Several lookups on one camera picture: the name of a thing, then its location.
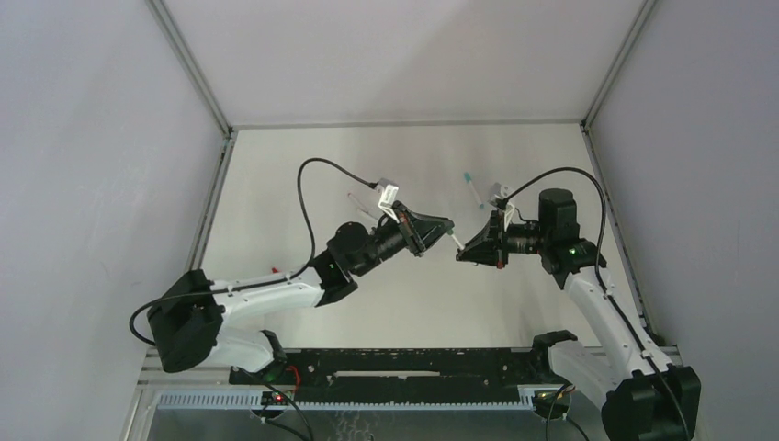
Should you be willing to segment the white green marker pen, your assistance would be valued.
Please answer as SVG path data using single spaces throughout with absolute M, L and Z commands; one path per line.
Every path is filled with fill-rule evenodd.
M 456 248 L 458 251 L 461 251 L 464 249 L 463 243 L 456 237 L 456 235 L 448 235 L 448 237 L 454 242 Z

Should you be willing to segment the white teal marker pen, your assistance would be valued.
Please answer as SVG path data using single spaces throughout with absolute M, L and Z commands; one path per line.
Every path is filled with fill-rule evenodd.
M 472 194 L 472 196 L 474 197 L 474 199 L 476 201 L 476 205 L 477 205 L 478 209 L 484 209 L 485 205 L 483 203 L 483 200 L 482 200 L 482 198 L 480 196 L 479 191 L 477 190 L 477 188 L 476 188 L 476 186 L 475 186 L 475 184 L 473 182 L 472 176 L 470 175 L 469 172 L 464 172 L 463 176 L 464 176 L 465 182 L 466 182 L 466 184 L 467 184 L 467 186 L 469 188 L 470 193 Z

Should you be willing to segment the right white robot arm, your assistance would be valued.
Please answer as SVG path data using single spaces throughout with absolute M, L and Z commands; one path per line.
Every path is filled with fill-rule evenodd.
M 484 228 L 457 252 L 459 262 L 504 268 L 510 254 L 537 254 L 543 269 L 574 302 L 604 350 L 593 356 L 568 331 L 540 334 L 542 365 L 581 392 L 601 415 L 611 440 L 691 440 L 700 379 L 675 365 L 623 307 L 595 243 L 580 236 L 577 205 L 567 189 L 542 191 L 538 218 L 512 223 L 495 209 Z

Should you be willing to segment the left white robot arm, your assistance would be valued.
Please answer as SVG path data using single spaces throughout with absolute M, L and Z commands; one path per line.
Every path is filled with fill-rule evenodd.
M 325 249 L 295 273 L 225 281 L 190 270 L 145 307 L 162 369 L 179 373 L 214 364 L 258 373 L 282 367 L 286 355 L 276 334 L 243 330 L 237 322 L 338 302 L 357 290 L 357 277 L 402 250 L 423 256 L 454 227 L 449 218 L 396 201 L 372 229 L 359 222 L 339 226 Z

